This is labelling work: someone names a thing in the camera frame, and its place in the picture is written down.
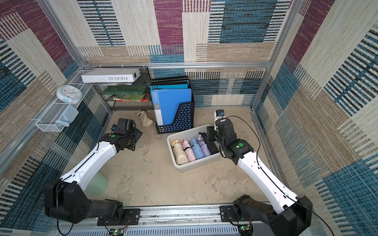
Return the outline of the lilac umbrella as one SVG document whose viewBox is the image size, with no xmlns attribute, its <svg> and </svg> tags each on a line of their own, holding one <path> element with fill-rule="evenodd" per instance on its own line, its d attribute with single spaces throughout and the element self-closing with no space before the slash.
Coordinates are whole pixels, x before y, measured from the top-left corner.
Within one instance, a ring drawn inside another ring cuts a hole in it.
<svg viewBox="0 0 378 236">
<path fill-rule="evenodd" d="M 205 157 L 210 156 L 210 155 L 211 155 L 211 152 L 210 152 L 210 150 L 209 150 L 209 148 L 208 148 L 206 142 L 204 141 L 203 136 L 202 136 L 201 133 L 198 135 L 198 139 L 197 139 L 197 140 L 198 140 L 198 144 L 199 144 L 199 146 L 200 146 L 200 148 L 201 148 L 201 150 L 202 150 L 204 156 L 205 156 Z"/>
</svg>

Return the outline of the cream umbrella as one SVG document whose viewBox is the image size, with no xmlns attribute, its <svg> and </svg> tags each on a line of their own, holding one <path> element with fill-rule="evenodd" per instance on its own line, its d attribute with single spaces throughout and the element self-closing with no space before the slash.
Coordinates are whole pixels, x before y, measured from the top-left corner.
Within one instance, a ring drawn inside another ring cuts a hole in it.
<svg viewBox="0 0 378 236">
<path fill-rule="evenodd" d="M 138 117 L 143 127 L 150 127 L 153 124 L 153 120 L 148 116 L 148 113 L 145 110 L 140 110 L 138 112 Z"/>
</svg>

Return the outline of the blue umbrella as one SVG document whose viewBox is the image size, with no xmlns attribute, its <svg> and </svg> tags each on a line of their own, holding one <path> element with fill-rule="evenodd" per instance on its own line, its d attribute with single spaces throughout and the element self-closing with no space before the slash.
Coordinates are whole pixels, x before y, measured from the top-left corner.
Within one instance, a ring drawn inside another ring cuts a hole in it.
<svg viewBox="0 0 378 236">
<path fill-rule="evenodd" d="M 195 154 L 196 159 L 202 159 L 205 157 L 200 145 L 198 144 L 198 141 L 196 138 L 192 138 L 190 140 L 190 146 Z"/>
</svg>

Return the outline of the pale pink umbrella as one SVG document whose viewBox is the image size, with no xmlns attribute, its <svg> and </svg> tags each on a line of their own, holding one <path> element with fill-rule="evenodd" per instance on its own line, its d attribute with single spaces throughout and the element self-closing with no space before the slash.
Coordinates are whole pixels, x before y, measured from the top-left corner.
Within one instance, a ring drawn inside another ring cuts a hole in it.
<svg viewBox="0 0 378 236">
<path fill-rule="evenodd" d="M 182 140 L 182 147 L 183 147 L 183 150 L 184 152 L 186 153 L 187 155 L 187 158 L 189 160 L 189 162 L 193 162 L 193 161 L 196 161 L 196 157 L 195 157 L 195 154 L 194 154 L 194 151 L 189 143 L 188 140 L 186 139 L 183 139 Z"/>
</svg>

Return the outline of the beige umbrella wooden handle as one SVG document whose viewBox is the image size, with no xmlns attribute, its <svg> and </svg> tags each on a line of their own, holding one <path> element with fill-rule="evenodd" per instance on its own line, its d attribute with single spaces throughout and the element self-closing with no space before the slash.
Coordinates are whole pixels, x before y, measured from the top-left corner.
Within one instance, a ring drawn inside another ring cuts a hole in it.
<svg viewBox="0 0 378 236">
<path fill-rule="evenodd" d="M 183 165 L 189 163 L 189 159 L 183 149 L 182 144 L 179 142 L 179 140 L 170 140 L 170 144 L 175 156 L 175 161 L 177 165 Z"/>
</svg>

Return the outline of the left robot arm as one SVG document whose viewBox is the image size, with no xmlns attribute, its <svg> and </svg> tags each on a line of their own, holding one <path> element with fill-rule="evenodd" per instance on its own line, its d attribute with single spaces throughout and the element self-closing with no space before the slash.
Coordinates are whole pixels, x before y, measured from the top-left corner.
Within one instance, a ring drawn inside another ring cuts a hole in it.
<svg viewBox="0 0 378 236">
<path fill-rule="evenodd" d="M 108 160 L 119 151 L 135 150 L 142 131 L 134 120 L 119 119 L 111 133 L 104 134 L 89 154 L 75 167 L 44 186 L 45 215 L 77 224 L 86 218 L 123 221 L 123 203 L 117 200 L 90 200 L 85 190 Z"/>
</svg>

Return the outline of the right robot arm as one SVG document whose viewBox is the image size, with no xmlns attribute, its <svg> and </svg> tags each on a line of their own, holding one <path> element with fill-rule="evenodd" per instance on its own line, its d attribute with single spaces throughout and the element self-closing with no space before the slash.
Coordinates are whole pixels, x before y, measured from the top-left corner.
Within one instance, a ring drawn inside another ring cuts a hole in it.
<svg viewBox="0 0 378 236">
<path fill-rule="evenodd" d="M 218 143 L 221 156 L 247 173 L 269 201 L 266 204 L 248 195 L 239 197 L 233 202 L 232 216 L 236 220 L 260 221 L 276 236 L 298 236 L 310 227 L 312 202 L 298 197 L 264 165 L 258 152 L 237 137 L 230 119 L 216 117 L 208 135 Z"/>
</svg>

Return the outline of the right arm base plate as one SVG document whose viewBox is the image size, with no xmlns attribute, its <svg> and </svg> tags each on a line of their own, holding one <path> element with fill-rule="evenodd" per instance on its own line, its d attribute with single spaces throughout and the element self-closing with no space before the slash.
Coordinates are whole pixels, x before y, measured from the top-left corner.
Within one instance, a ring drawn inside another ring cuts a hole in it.
<svg viewBox="0 0 378 236">
<path fill-rule="evenodd" d="M 248 205 L 224 205 L 220 206 L 219 210 L 222 222 L 232 222 L 236 224 L 241 222 L 261 221 L 260 211 L 256 207 Z"/>
</svg>

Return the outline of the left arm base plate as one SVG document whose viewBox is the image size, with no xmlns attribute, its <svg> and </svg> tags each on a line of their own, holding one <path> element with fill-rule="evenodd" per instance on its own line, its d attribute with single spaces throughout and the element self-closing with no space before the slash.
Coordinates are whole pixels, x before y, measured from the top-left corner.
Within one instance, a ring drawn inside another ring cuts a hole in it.
<svg viewBox="0 0 378 236">
<path fill-rule="evenodd" d="M 140 217 L 140 208 L 124 208 L 123 213 L 116 212 L 115 216 L 101 217 L 97 221 L 97 226 L 126 226 L 137 225 Z"/>
</svg>

